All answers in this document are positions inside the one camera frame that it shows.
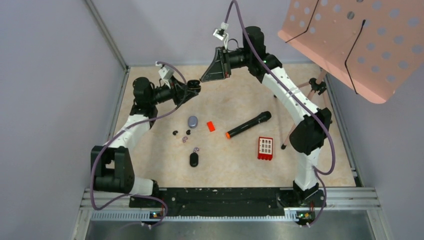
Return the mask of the black earbud charging case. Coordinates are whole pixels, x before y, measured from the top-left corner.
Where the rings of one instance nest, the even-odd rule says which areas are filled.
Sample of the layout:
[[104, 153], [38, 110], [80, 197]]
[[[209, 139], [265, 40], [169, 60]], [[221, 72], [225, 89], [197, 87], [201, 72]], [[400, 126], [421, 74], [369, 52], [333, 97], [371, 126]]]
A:
[[190, 92], [193, 92], [196, 94], [199, 94], [202, 89], [201, 81], [198, 79], [189, 80], [186, 85]]

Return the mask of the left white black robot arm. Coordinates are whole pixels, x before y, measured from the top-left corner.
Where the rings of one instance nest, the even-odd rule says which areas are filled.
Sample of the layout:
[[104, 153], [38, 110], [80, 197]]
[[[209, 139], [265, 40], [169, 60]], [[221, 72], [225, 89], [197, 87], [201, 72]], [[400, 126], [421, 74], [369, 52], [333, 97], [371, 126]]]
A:
[[141, 195], [147, 206], [154, 207], [161, 198], [155, 190], [157, 182], [135, 175], [131, 152], [158, 119], [157, 105], [169, 100], [176, 106], [184, 104], [200, 93], [201, 82], [194, 79], [183, 83], [171, 77], [167, 84], [155, 86], [146, 77], [139, 77], [132, 86], [134, 100], [127, 121], [109, 142], [91, 150], [91, 189]]

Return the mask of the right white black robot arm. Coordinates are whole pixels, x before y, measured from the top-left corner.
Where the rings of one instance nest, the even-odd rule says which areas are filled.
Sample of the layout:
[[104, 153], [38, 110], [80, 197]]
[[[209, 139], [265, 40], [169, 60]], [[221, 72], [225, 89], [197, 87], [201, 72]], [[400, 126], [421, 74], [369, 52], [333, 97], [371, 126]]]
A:
[[314, 168], [332, 122], [331, 111], [319, 108], [292, 82], [278, 58], [266, 51], [265, 35], [259, 27], [244, 28], [243, 46], [235, 50], [228, 50], [229, 37], [223, 27], [215, 29], [213, 36], [224, 45], [215, 48], [213, 60], [200, 81], [227, 79], [233, 69], [246, 67], [283, 104], [294, 121], [289, 141], [298, 153], [293, 200], [299, 206], [307, 206], [319, 188]]

